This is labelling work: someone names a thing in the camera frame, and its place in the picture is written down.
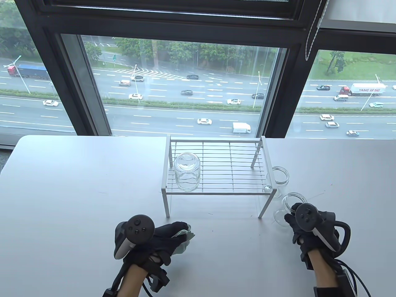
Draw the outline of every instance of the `black glove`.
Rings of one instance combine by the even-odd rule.
[[[135,246],[124,257],[124,264],[141,266],[148,259],[151,259],[159,266],[163,264],[168,266],[175,249],[187,240],[185,234],[172,237],[181,230],[188,230],[187,223],[174,222],[155,228],[153,238],[145,244]]]
[[[296,203],[294,204],[291,209],[296,211],[297,207],[299,207],[302,203]],[[300,245],[300,249],[302,252],[301,257],[306,256],[309,251],[312,251],[313,249],[323,249],[326,252],[329,253],[329,255],[332,254],[332,251],[321,241],[321,239],[314,235],[312,232],[305,232],[303,229],[301,229],[297,222],[296,218],[294,216],[294,212],[292,214],[287,213],[285,214],[285,221],[290,225],[290,227],[293,229],[294,236],[293,236],[293,244],[297,243]],[[339,233],[337,230],[335,230],[335,235],[337,238],[340,237]]]

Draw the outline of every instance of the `white table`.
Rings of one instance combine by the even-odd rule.
[[[0,175],[0,287],[7,297],[101,297],[121,262],[114,228],[144,213],[186,221],[196,237],[167,268],[159,296],[313,296],[291,230],[262,220],[255,199],[176,196],[165,218],[164,137],[23,137]],[[268,139],[288,191],[352,228],[340,257],[373,296],[393,292],[396,142]]]

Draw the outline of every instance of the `glass pane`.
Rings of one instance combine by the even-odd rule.
[[[396,138],[396,55],[320,50],[286,137]]]
[[[0,1],[0,133],[37,131],[74,133],[15,2]]]
[[[256,136],[277,48],[82,38],[114,135]]]

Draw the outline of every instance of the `metal wire rack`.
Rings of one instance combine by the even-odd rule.
[[[196,190],[184,192],[176,184],[173,160],[191,152],[201,161],[200,183]],[[262,195],[268,196],[261,218],[275,195],[276,188],[265,137],[243,139],[195,139],[167,136],[162,198],[166,217],[172,195]]]

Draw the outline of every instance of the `vr controller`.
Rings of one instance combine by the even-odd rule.
[[[295,218],[301,229],[318,236],[334,252],[334,258],[347,249],[350,240],[350,227],[344,222],[336,221],[334,212],[318,211],[312,204],[303,203],[297,207]],[[342,243],[339,243],[334,227],[344,229],[345,235]]]
[[[114,258],[124,258],[138,244],[145,244],[154,235],[154,222],[146,215],[135,215],[116,227]]]

